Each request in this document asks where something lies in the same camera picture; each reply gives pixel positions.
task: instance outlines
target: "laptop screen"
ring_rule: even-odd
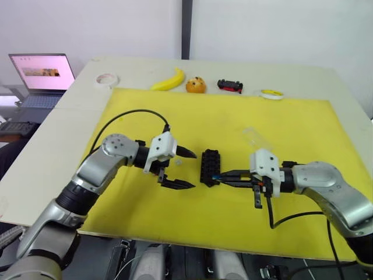
[[[9,57],[31,92],[64,92],[74,81],[65,54],[9,54]]]

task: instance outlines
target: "toy car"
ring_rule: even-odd
[[[242,92],[242,88],[244,87],[244,85],[240,83],[239,81],[233,82],[231,80],[226,81],[224,79],[218,80],[217,86],[219,87],[219,89],[224,89],[224,90],[229,90],[230,92],[239,92],[239,93]]]

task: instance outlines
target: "laptop keyboard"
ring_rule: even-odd
[[[52,109],[60,98],[60,96],[29,96],[21,107]]]

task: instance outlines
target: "floor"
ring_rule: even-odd
[[[17,242],[11,244],[3,252],[0,258],[0,265],[5,265],[14,262]],[[130,255],[123,263],[126,263],[133,257],[141,256],[150,243],[137,241],[133,249],[130,250]],[[93,236],[82,236],[80,246],[74,256],[70,266],[62,273],[64,280],[113,280],[113,274],[108,274],[108,267],[113,257],[113,249],[121,246],[121,239],[104,239]],[[172,274],[168,280],[179,279],[202,279],[213,278],[213,275],[207,274],[206,261],[204,258],[204,249],[171,246],[171,266]],[[240,254],[244,268],[250,280],[262,279],[259,269],[268,264],[286,265],[290,271],[303,267],[305,262],[303,259],[271,257],[267,255],[252,255]],[[130,270],[121,273],[118,280],[128,279],[131,271],[136,267],[138,260],[135,260],[130,267]],[[315,261],[307,260],[308,265],[316,264],[331,264],[330,261]],[[363,280],[366,279],[364,273],[358,266],[347,267],[343,269],[345,279]],[[326,280],[339,279],[337,269],[312,269],[312,275],[308,270],[300,272],[293,280]]]

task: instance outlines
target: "laptop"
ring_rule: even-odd
[[[24,108],[53,108],[75,80],[65,54],[9,54],[29,95]]]

